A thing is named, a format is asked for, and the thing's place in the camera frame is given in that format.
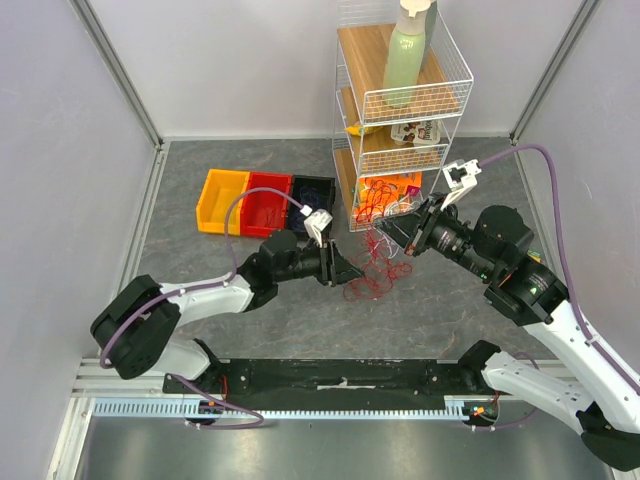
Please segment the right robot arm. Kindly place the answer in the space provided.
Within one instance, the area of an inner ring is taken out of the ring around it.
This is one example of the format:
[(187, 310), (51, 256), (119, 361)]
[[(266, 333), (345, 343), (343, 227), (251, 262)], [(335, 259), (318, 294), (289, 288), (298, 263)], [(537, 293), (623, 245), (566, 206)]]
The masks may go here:
[(529, 255), (534, 234), (516, 209), (491, 205), (470, 227), (439, 195), (373, 225), (409, 256), (432, 249), (479, 277), (491, 307), (543, 343), (577, 380), (560, 381), (479, 341), (457, 371), (465, 391), (516, 395), (569, 426), (605, 464), (638, 469), (639, 374), (585, 320), (567, 285)]

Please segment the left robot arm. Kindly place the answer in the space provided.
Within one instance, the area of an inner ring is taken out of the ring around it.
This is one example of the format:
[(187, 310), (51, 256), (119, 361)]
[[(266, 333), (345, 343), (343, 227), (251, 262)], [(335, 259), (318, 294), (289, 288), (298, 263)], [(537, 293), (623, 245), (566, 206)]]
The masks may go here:
[(177, 335), (197, 320), (257, 310), (278, 293), (281, 283), (315, 278), (337, 286), (363, 278), (332, 239), (298, 244), (289, 230), (277, 230), (256, 253), (218, 278), (161, 284), (149, 275), (135, 277), (94, 320), (91, 335), (101, 349), (100, 364), (123, 380), (156, 370), (177, 374), (198, 393), (219, 382), (213, 355), (198, 339)]

